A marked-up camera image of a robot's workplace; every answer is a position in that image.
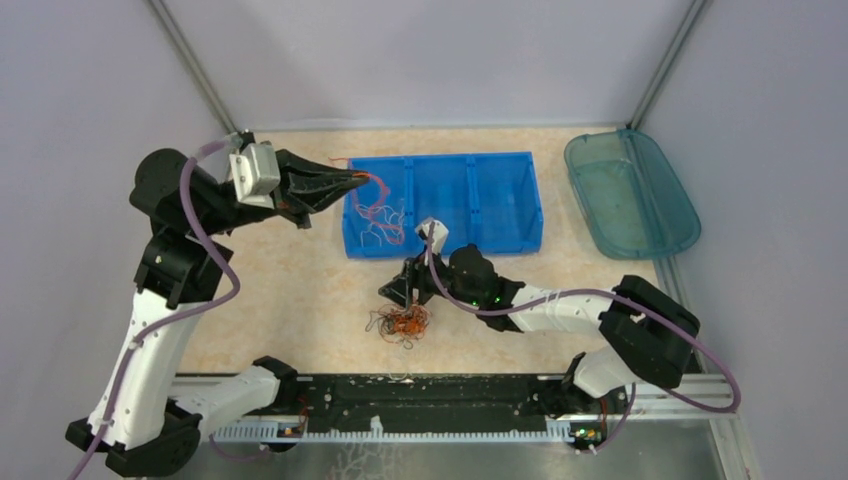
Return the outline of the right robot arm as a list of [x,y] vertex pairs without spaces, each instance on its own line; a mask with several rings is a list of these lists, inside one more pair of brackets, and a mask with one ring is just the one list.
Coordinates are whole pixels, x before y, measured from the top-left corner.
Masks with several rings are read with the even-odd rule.
[[399,274],[378,290],[390,302],[410,307],[432,297],[454,299],[498,332],[560,331],[604,340],[575,357],[564,378],[563,398],[588,412],[602,396],[642,381],[673,389],[680,385],[700,331],[700,320],[653,284],[626,275],[610,290],[571,294],[531,286],[496,273],[469,244],[444,260],[421,253],[405,259]]

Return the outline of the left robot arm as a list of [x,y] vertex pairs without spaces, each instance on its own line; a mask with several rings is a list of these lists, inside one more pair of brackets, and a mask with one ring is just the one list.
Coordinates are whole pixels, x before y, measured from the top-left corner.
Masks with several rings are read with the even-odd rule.
[[241,288],[232,251],[214,236],[273,217],[307,229],[312,215],[368,180],[267,143],[217,141],[193,156],[166,148],[145,157],[130,202],[150,219],[152,236],[134,277],[127,333],[96,408],[69,424],[66,439],[86,458],[103,454],[123,478],[164,477],[246,414],[271,409],[303,419],[297,371],[269,356],[208,390],[175,397],[170,389],[202,316]]

